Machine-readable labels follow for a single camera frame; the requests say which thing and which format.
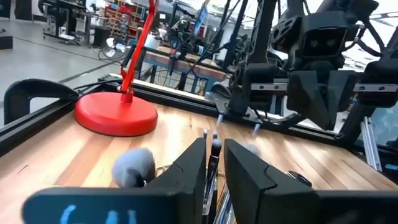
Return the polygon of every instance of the red desk lamp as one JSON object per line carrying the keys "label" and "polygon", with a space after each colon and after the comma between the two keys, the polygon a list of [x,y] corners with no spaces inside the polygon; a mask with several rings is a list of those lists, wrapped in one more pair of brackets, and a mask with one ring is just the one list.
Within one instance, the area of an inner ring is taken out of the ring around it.
{"label": "red desk lamp", "polygon": [[157,12],[159,0],[149,0],[148,16],[127,72],[121,69],[120,93],[98,92],[81,97],[75,108],[76,121],[97,133],[111,136],[140,136],[156,128],[156,107],[134,96],[130,89],[136,64]]}

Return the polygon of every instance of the gray fuzzy object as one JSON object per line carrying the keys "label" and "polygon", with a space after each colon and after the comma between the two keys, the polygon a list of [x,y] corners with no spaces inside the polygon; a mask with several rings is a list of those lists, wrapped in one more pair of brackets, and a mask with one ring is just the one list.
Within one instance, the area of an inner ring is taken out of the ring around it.
{"label": "gray fuzzy object", "polygon": [[155,160],[148,148],[131,149],[115,160],[112,177],[119,187],[131,188],[139,184],[137,173],[148,183],[156,178],[155,170]]}

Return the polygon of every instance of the red lamp arm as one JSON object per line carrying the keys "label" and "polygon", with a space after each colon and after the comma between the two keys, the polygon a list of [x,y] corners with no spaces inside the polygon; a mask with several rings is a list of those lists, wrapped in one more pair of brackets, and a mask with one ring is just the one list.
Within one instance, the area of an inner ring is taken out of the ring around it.
{"label": "red lamp arm", "polygon": [[131,60],[130,66],[129,66],[129,70],[127,71],[126,76],[123,77],[123,82],[122,82],[122,86],[120,89],[121,93],[127,93],[132,84],[132,81],[134,79],[136,65],[137,65],[139,56],[142,52],[142,48],[144,47],[145,41],[147,40],[147,36],[149,34],[150,27],[152,26],[152,23],[155,19],[158,5],[159,5],[159,0],[149,0],[148,16],[145,21],[141,36],[136,45],[136,48],[134,49],[134,53],[132,55],[132,60]]}

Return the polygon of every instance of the red lamp base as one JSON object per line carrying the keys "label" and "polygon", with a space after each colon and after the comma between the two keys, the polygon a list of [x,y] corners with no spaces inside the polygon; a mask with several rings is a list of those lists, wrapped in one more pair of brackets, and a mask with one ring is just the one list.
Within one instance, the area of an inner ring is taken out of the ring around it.
{"label": "red lamp base", "polygon": [[121,93],[99,92],[77,101],[76,121],[83,127],[110,136],[140,136],[156,128],[156,107],[137,97],[123,103]]}

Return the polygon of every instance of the wooden tabletop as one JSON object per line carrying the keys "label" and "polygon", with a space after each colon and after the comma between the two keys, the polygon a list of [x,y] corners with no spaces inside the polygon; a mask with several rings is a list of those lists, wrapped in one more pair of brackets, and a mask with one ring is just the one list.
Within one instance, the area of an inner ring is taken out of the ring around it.
{"label": "wooden tabletop", "polygon": [[[116,187],[111,168],[128,149],[148,147],[157,166],[171,164],[203,129],[217,130],[221,139],[255,144],[261,158],[283,172],[294,170],[316,189],[397,189],[390,180],[345,149],[279,133],[252,129],[187,111],[157,105],[154,132],[135,138],[114,138],[93,133],[70,113],[0,158],[0,220],[22,223],[21,205],[34,192],[47,187]],[[207,141],[210,154],[211,140]],[[223,160],[220,171],[224,172]],[[224,181],[219,182],[219,189]]]}
{"label": "wooden tabletop", "polygon": [[[171,51],[170,48],[163,47],[163,46],[158,47],[157,50],[163,51],[165,53],[170,53],[170,51]],[[148,50],[146,51],[144,58],[145,58],[145,60],[154,61],[154,62],[160,63],[162,65],[168,65],[169,61],[170,61],[170,58],[168,56],[150,52]],[[187,58],[197,60],[197,59],[199,59],[199,56],[187,54]],[[202,63],[207,63],[209,65],[217,66],[216,63],[214,63],[213,61],[208,60],[208,59],[204,60]],[[174,69],[176,71],[187,72],[191,69],[191,66],[188,62],[179,60],[176,62]],[[204,67],[202,65],[196,65],[195,68],[193,69],[193,71],[199,76],[202,76],[204,78],[206,78],[206,77],[214,78],[218,81],[223,81],[226,78],[225,72],[222,72],[222,71],[219,71],[219,70],[216,70],[213,68]]]}

